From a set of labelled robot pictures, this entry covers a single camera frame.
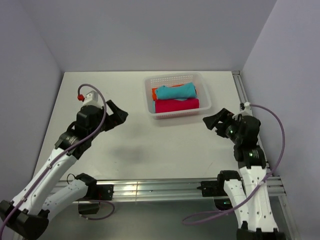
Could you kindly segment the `white plastic basket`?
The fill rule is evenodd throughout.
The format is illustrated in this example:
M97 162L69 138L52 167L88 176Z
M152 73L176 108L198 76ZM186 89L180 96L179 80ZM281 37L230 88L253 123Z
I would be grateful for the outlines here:
M164 113L155 112L155 104L152 97L153 88L161 86L172 87L175 85L187 83L193 83L195 85L197 98L199 99L199 108ZM208 88L203 79L203 76L198 72L178 72L148 76L143 80L143 84L144 105L147 113L153 119L158 120L203 114L205 111L209 110L212 107L212 101Z

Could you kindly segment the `teal t shirt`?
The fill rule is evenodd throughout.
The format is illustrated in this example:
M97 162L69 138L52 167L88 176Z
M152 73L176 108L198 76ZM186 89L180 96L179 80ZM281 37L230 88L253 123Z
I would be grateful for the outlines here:
M174 86L160 86L156 90L157 100L197 98L197 90L192 82Z

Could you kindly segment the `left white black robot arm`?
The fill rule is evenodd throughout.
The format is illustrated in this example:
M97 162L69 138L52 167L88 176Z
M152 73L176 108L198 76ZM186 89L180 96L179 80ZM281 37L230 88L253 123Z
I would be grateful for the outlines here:
M29 184L11 201L0 203L1 230L10 228L27 240L37 240L49 222L77 200L99 202L97 180L81 173L63 189L52 193L61 177L88 150L101 133L123 124L128 113L111 100L104 106L83 105L50 156Z

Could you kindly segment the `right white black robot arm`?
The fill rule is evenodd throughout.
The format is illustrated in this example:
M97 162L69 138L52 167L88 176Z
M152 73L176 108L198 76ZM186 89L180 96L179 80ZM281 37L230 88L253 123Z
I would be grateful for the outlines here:
M230 139L238 171L222 170L216 189L229 197L238 222L238 240L284 240L274 219L268 194L265 154L258 144L261 122L243 111L233 114L223 108L203 118L209 130Z

